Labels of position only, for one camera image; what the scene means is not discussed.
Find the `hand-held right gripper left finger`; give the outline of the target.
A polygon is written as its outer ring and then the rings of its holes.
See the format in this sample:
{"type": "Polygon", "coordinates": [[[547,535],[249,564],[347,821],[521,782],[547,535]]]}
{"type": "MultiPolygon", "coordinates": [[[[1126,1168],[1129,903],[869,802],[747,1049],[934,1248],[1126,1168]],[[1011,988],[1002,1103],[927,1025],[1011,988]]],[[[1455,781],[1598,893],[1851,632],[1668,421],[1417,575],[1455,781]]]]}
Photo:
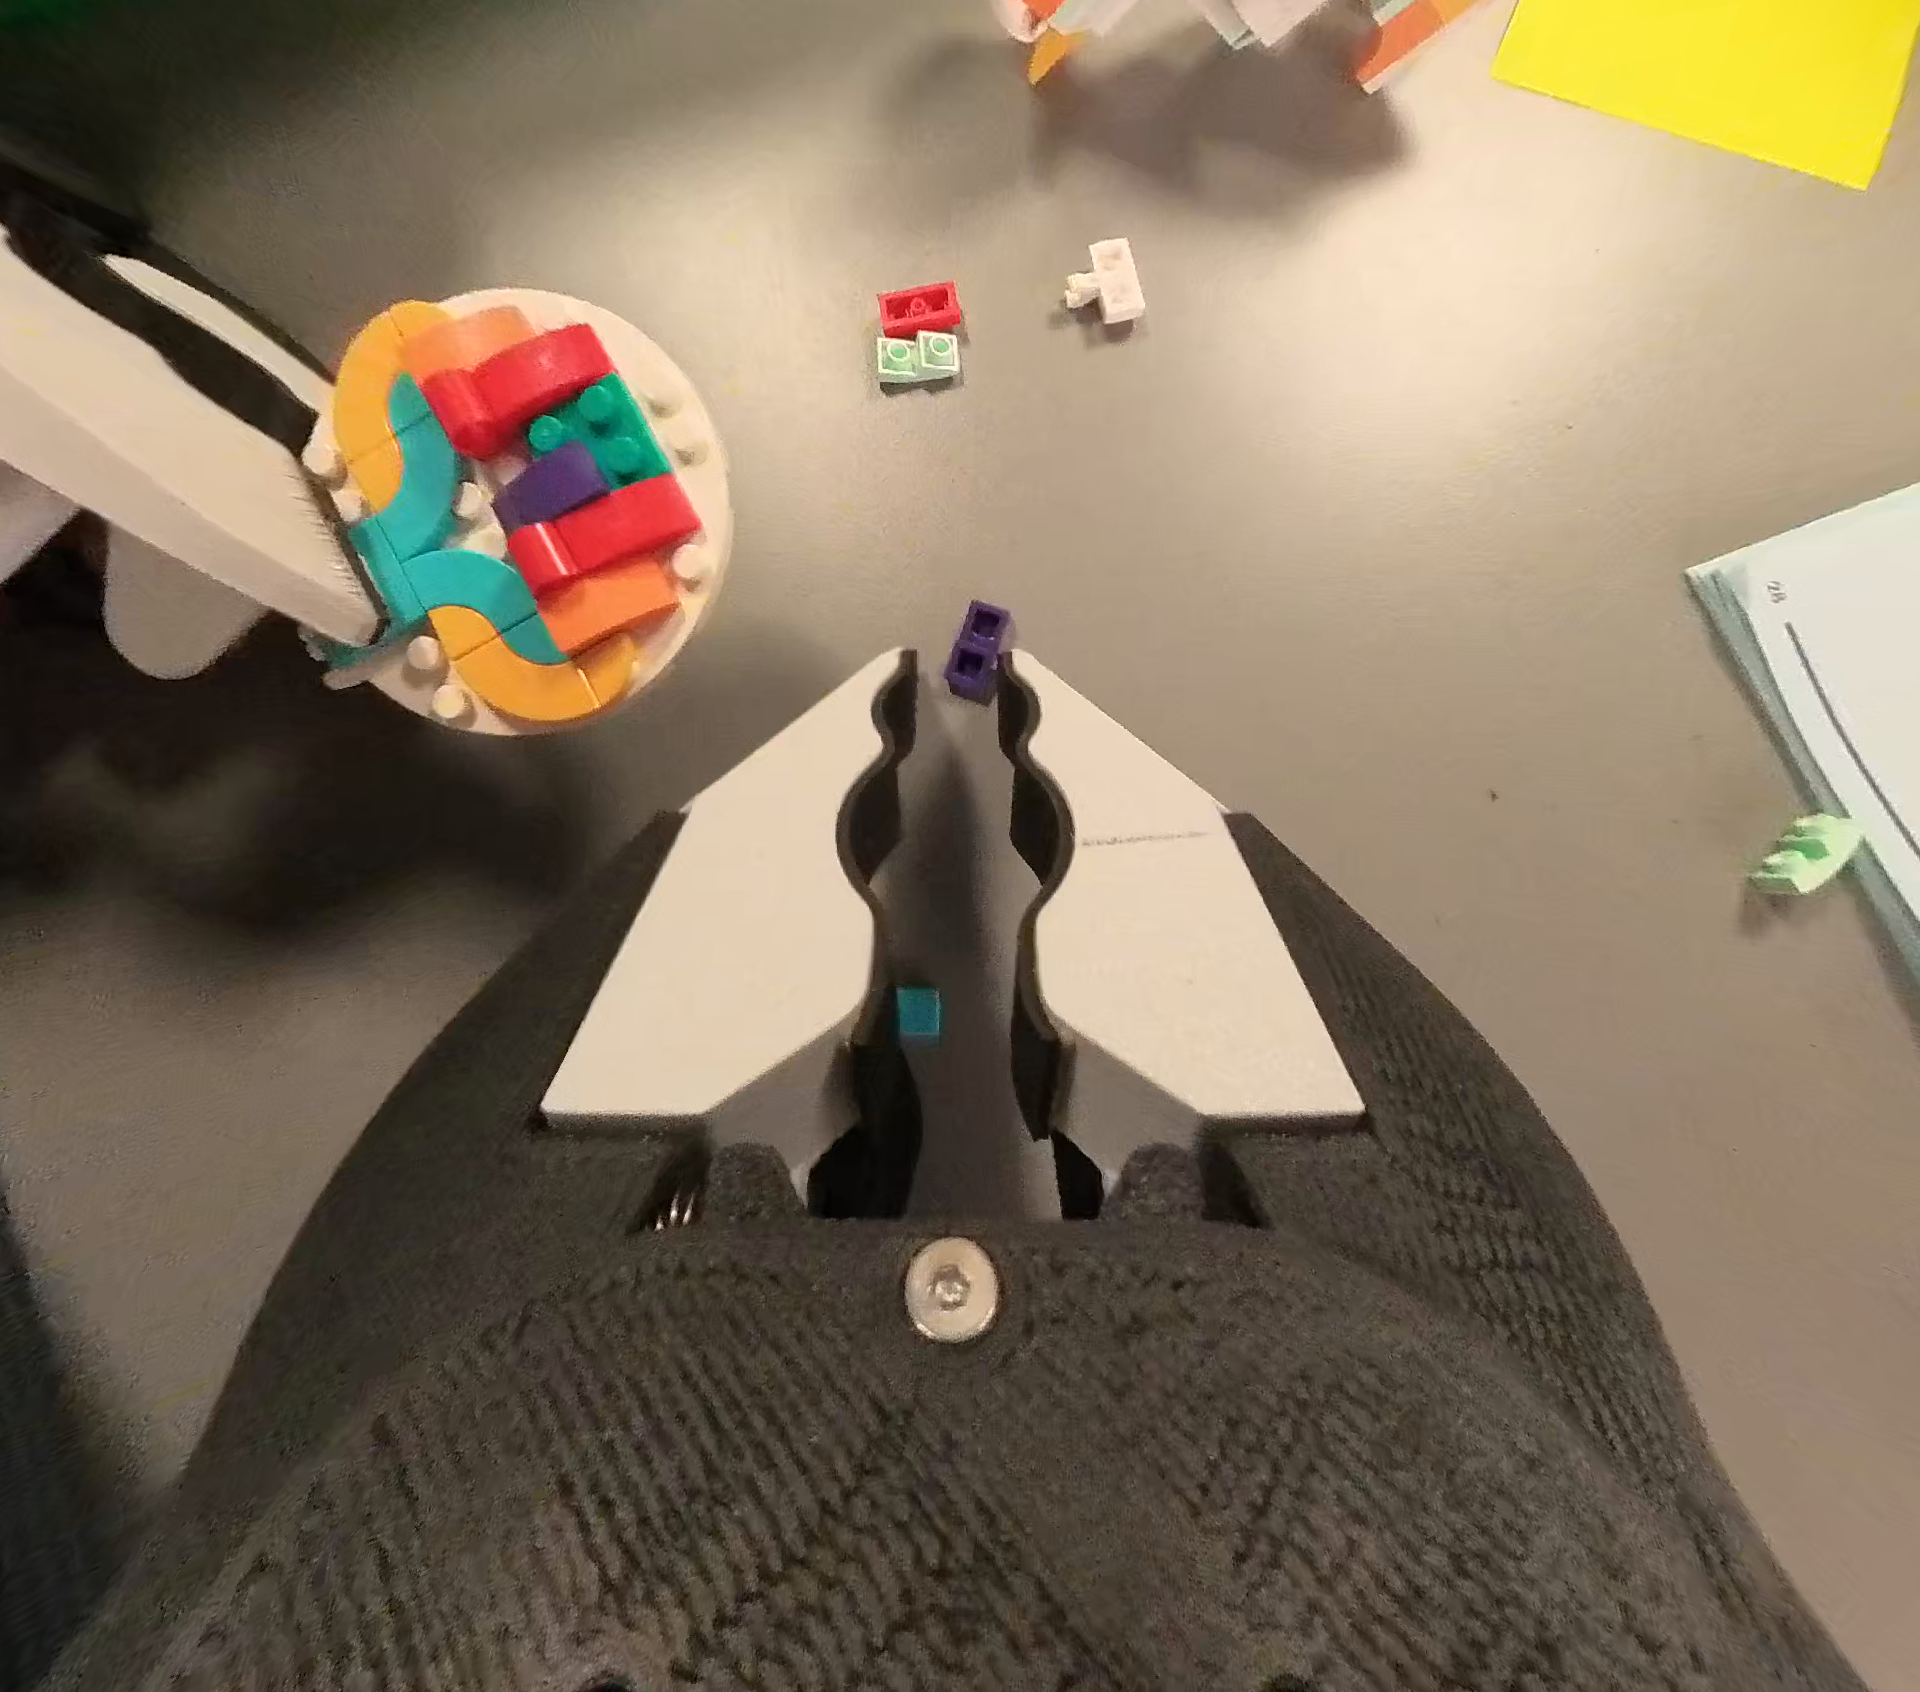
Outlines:
{"type": "Polygon", "coordinates": [[[686,807],[539,1100],[560,1133],[779,1154],[806,1201],[895,1055],[873,881],[900,842],[917,657],[889,649],[686,807]]]}

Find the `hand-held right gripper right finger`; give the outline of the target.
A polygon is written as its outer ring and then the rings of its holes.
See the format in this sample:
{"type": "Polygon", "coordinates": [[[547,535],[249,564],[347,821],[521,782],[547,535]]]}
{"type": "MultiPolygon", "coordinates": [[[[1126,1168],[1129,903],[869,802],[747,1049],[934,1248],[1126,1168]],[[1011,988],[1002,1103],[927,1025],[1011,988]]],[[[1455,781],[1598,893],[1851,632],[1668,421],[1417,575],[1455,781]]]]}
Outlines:
{"type": "Polygon", "coordinates": [[[1239,1133],[1347,1130],[1361,1095],[1230,812],[1016,649],[996,694],[1019,916],[1011,1074],[1063,1197],[1137,1153],[1239,1133]]]}

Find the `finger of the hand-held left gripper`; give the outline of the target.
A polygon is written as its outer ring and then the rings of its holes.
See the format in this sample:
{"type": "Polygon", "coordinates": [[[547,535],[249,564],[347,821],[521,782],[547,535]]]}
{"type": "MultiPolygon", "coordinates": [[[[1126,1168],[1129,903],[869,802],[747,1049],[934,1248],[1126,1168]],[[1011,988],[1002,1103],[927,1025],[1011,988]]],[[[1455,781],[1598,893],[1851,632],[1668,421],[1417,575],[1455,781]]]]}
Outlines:
{"type": "Polygon", "coordinates": [[[12,137],[2,228],[4,576],[96,524],[108,644],[157,680],[269,617],[370,649],[386,617],[317,440],[324,364],[12,137]]]}

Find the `purple lego brick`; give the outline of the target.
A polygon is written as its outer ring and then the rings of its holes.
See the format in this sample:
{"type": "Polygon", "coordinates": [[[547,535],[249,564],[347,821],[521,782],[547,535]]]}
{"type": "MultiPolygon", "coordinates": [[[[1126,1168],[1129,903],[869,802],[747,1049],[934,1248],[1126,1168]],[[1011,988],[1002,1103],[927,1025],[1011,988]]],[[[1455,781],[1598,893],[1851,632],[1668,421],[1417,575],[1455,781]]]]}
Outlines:
{"type": "Polygon", "coordinates": [[[947,694],[974,706],[993,704],[1014,640],[1016,624],[1007,606],[970,601],[941,667],[947,694]]]}

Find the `round colourful lego disc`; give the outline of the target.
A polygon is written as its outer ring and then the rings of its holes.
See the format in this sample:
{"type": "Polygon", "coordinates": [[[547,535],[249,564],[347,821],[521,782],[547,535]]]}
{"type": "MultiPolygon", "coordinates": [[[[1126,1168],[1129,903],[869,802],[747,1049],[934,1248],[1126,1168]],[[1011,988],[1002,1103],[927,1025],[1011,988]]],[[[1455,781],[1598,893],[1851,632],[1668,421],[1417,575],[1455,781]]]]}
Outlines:
{"type": "Polygon", "coordinates": [[[300,632],[322,682],[463,734],[560,734],[634,704],[731,555],[703,398],[634,325],[563,293],[374,313],[300,460],[375,617],[361,646],[300,632]]]}

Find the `light green lego brick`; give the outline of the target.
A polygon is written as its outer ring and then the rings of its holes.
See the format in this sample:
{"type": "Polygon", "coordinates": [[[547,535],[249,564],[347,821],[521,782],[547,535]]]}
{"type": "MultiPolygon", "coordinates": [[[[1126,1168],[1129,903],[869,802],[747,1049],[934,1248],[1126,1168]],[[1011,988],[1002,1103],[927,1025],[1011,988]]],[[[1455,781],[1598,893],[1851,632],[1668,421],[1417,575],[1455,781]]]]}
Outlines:
{"type": "Polygon", "coordinates": [[[1813,896],[1855,862],[1860,849],[1855,821],[1830,812],[1800,815],[1748,871],[1745,884],[1766,898],[1813,896]]]}

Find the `white lego clip piece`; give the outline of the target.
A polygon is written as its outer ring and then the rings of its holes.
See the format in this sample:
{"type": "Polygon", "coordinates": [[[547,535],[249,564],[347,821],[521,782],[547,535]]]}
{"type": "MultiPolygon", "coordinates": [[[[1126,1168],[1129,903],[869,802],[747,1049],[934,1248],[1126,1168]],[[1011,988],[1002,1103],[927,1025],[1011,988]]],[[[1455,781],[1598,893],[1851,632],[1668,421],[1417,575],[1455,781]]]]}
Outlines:
{"type": "Polygon", "coordinates": [[[1066,274],[1062,309],[1069,317],[1096,317],[1108,332],[1135,326],[1146,313],[1139,266],[1123,236],[1088,243],[1084,269],[1066,274]]]}

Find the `lego instruction booklet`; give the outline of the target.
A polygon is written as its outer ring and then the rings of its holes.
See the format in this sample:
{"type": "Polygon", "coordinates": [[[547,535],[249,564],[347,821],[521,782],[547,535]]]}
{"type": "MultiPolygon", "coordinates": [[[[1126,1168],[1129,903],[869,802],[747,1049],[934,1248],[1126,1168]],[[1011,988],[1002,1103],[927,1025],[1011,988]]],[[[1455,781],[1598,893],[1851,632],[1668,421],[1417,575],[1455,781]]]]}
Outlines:
{"type": "Polygon", "coordinates": [[[1864,896],[1918,973],[1918,489],[1686,570],[1813,809],[1849,822],[1864,896]]]}

